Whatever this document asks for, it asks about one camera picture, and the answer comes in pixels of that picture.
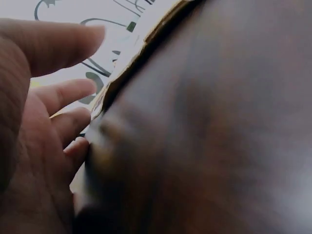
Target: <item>dark brown surface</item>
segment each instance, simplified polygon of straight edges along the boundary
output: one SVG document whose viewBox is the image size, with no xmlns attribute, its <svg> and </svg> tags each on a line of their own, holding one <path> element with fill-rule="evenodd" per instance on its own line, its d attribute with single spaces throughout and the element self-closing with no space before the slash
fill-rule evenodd
<svg viewBox="0 0 312 234">
<path fill-rule="evenodd" d="M 311 11 L 212 0 L 185 18 L 93 125 L 114 159 L 104 227 L 312 233 Z"/>
</svg>

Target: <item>black line drawing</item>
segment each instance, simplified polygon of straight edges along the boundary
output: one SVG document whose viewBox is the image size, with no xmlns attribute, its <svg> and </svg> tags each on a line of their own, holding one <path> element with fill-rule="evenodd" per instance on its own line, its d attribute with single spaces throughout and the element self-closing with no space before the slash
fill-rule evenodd
<svg viewBox="0 0 312 234">
<path fill-rule="evenodd" d="M 116 1 L 116 0 L 113 0 L 113 2 L 117 3 L 119 6 L 121 6 L 121 7 L 125 8 L 126 10 L 128 10 L 128 11 L 132 12 L 133 14 L 136 14 L 137 16 L 141 17 L 141 15 L 140 15 L 140 14 L 138 14 L 137 12 L 135 12 L 135 11 L 133 11 L 133 10 L 129 9 L 128 7 L 126 7 L 126 6 L 122 5 L 120 2 L 118 2 L 118 1 Z"/>
<path fill-rule="evenodd" d="M 51 4 L 55 5 L 56 1 L 61 1 L 61 0 L 40 0 L 38 2 L 38 4 L 36 5 L 36 7 L 35 7 L 35 11 L 34 11 L 35 20 L 39 21 L 38 11 L 39 11 L 39 8 L 42 5 L 42 3 L 45 3 L 47 5 L 47 7 L 49 8 Z M 138 0 L 135 0 L 134 2 L 132 2 L 130 0 L 125 0 L 125 1 L 130 3 L 130 4 L 132 4 L 136 8 L 136 10 L 138 10 L 140 13 L 143 13 L 143 11 L 145 10 L 145 8 L 143 8 L 143 7 L 141 7 L 141 6 L 139 6 L 137 4 Z M 135 11 L 129 9 L 128 7 L 126 7 L 123 4 L 119 3 L 118 1 L 113 0 L 113 2 L 115 2 L 116 4 L 121 6 L 122 8 L 124 8 L 124 9 L 126 9 L 126 10 L 128 10 L 128 11 L 130 11 L 130 12 L 132 12 L 132 13 L 134 13 L 137 16 L 140 17 L 140 14 L 138 14 Z M 120 27 L 125 27 L 127 29 L 127 31 L 129 31 L 129 32 L 133 32 L 133 30 L 134 30 L 134 28 L 136 26 L 136 22 L 130 22 L 129 25 L 125 25 L 125 24 L 122 24 L 122 23 L 118 23 L 118 22 L 115 22 L 115 21 L 108 20 L 108 19 L 100 19 L 100 18 L 85 19 L 80 24 L 86 25 L 87 23 L 89 23 L 91 21 L 95 21 L 95 20 L 104 21 L 104 22 L 107 22 L 107 23 L 112 23 L 112 24 L 118 25 Z M 117 50 L 113 50 L 112 53 L 117 55 L 117 56 L 120 56 L 121 52 L 117 51 Z M 102 88 L 104 87 L 104 84 L 103 84 L 101 78 L 98 76 L 98 74 L 100 74 L 100 75 L 102 75 L 104 77 L 109 78 L 111 73 L 108 72 L 107 70 L 105 70 L 97 62 L 95 62 L 92 58 L 88 58 L 87 60 L 91 63 L 91 65 L 87 64 L 86 62 L 82 62 L 81 64 L 83 64 L 84 66 L 88 67 L 89 69 L 91 69 L 93 71 L 93 72 L 87 72 L 85 74 L 85 76 L 88 79 L 92 79 L 97 84 L 97 92 L 96 92 L 96 95 L 97 95 L 102 90 Z M 114 66 L 115 66 L 117 60 L 118 60 L 118 58 L 112 59 L 112 63 L 113 63 Z M 96 96 L 90 95 L 90 96 L 87 96 L 87 97 L 79 100 L 79 102 L 83 103 L 83 104 L 90 104 L 95 97 Z"/>
</svg>

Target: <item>finger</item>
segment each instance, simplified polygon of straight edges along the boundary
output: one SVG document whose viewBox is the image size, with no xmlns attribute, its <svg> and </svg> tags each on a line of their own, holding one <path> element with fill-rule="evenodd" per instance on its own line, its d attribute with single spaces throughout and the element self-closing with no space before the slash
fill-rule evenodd
<svg viewBox="0 0 312 234">
<path fill-rule="evenodd" d="M 104 39 L 104 29 L 73 23 L 1 19 L 0 38 L 22 50 L 32 76 L 37 77 L 93 55 Z"/>
<path fill-rule="evenodd" d="M 85 161 L 88 149 L 89 142 L 83 137 L 78 137 L 64 150 L 65 157 L 70 161 L 71 165 L 70 181 L 74 179 L 75 174 Z"/>
<path fill-rule="evenodd" d="M 90 111 L 83 107 L 57 115 L 51 119 L 52 125 L 63 144 L 63 149 L 76 139 L 79 133 L 89 125 L 90 120 Z"/>
<path fill-rule="evenodd" d="M 95 93 L 96 90 L 96 84 L 92 80 L 74 79 L 34 88 L 31 92 L 40 98 L 51 116 L 72 102 Z"/>
</svg>

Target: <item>hand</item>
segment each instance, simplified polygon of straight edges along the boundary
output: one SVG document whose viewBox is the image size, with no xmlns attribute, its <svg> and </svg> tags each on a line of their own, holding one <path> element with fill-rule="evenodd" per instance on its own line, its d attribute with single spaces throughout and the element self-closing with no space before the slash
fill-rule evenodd
<svg viewBox="0 0 312 234">
<path fill-rule="evenodd" d="M 29 90 L 31 77 L 73 66 L 101 45 L 103 28 L 0 20 L 0 233 L 70 233 L 69 185 L 88 142 L 78 138 L 90 113 L 50 118 L 95 92 L 87 79 Z"/>
</svg>

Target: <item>paper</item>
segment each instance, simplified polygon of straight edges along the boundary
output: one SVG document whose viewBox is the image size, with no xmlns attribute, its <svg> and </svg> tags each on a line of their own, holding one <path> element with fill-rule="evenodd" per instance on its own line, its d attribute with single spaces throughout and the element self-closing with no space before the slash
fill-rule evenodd
<svg viewBox="0 0 312 234">
<path fill-rule="evenodd" d="M 92 79 L 97 92 L 76 101 L 57 114 L 85 107 L 94 117 L 101 109 L 100 93 L 111 81 L 118 58 L 127 45 L 133 30 L 153 0 L 2 0 L 0 15 L 3 18 L 71 22 L 86 25 L 105 25 L 105 41 L 89 59 L 74 67 L 31 79 L 31 88 L 58 83 L 74 78 Z"/>
</svg>

